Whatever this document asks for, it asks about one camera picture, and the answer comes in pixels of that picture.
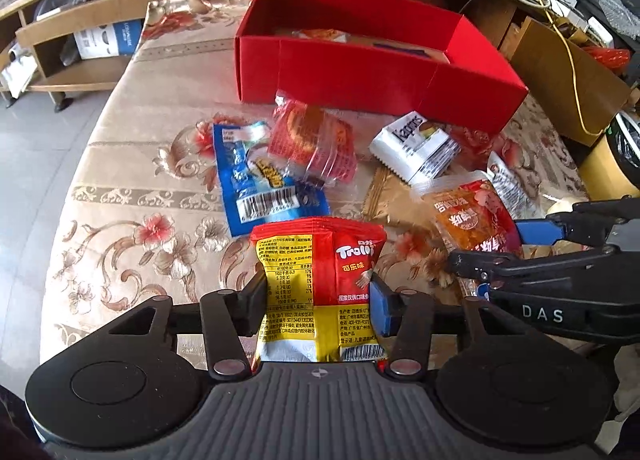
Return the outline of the red yellow Trolli packet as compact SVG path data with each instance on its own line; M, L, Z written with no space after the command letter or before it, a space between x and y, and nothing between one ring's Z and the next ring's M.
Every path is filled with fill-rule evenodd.
M369 283L382 226L305 217L250 233L267 279L255 362L364 362L385 357L370 321Z

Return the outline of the orange red snack packet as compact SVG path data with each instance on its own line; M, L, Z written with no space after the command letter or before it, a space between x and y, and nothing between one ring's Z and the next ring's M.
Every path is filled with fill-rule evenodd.
M514 220L490 183L477 170L411 185L448 251L510 253L523 256Z

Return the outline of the blue sausage snack packet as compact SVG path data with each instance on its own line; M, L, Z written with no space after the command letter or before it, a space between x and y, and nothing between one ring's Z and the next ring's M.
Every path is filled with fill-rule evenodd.
M330 212L320 189L284 174L268 156L264 121L212 128L222 203L230 233L244 236L270 222L320 217Z

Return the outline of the white Kapms snack packet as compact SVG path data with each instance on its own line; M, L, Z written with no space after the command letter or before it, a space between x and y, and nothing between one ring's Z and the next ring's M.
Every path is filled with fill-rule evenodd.
M411 187L430 185L460 151L449 134L417 112L387 124L372 139L370 153Z

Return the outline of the red clear pastry packet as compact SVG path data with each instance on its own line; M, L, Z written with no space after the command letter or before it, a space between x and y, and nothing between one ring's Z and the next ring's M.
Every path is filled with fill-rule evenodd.
M267 151L285 174L319 188L354 180L358 160L348 122L282 91L272 116Z

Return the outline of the clear bun bread packet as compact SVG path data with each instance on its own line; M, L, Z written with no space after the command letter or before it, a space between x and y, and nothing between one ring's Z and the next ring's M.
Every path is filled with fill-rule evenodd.
M541 219L541 207L527 195L520 180L494 152L489 154L486 174L513 220Z

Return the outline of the dark blue snack packet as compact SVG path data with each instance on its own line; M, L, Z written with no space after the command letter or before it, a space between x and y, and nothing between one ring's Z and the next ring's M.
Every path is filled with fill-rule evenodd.
M391 50L400 53L412 54L416 56L432 58L430 52L423 48L413 48L412 46L398 46L397 44L375 42L372 44L374 48Z

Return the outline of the gold cylindrical tin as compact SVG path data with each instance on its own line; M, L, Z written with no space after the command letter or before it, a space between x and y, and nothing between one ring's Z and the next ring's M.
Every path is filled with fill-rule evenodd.
M618 113L578 171L591 200L638 198L639 117Z

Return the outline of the floral beige tablecloth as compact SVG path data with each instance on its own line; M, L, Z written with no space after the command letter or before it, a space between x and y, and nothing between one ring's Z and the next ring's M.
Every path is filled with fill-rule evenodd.
M152 295L196 302L220 288L242 289L257 260L248 237L228 228L213 153L212 124L271 121L273 106L236 98L233 38L250 0L160 0L148 5L143 38L108 99L80 158L56 231L44 292L39 362L88 336ZM390 116L334 110L355 129L352 185L326 191L330 214L362 220L376 175L382 193L411 200L370 154ZM587 200L566 146L529 95L485 150L510 168L542 214ZM371 214L387 225L381 262L393 287L433 292L450 304L457 285L432 273L433 238L392 199Z

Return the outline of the brown cardboard box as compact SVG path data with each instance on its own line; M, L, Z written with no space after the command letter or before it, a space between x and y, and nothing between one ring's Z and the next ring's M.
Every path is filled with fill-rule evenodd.
M573 43L532 18L512 24L500 51L559 135L592 146L630 96L630 87Z

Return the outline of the red cardboard box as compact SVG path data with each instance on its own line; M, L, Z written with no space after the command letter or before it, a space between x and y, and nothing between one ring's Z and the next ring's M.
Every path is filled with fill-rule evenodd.
M278 29L336 29L347 43L279 37ZM377 49L423 48L432 58ZM236 90L245 103L278 91L307 104L404 116L415 110L489 134L528 90L464 16L416 0L252 0L234 40Z

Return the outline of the white blue carton box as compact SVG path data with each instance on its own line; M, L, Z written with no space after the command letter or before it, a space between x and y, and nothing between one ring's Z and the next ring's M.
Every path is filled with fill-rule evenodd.
M82 60L134 54L142 34L141 20L126 20L74 33Z

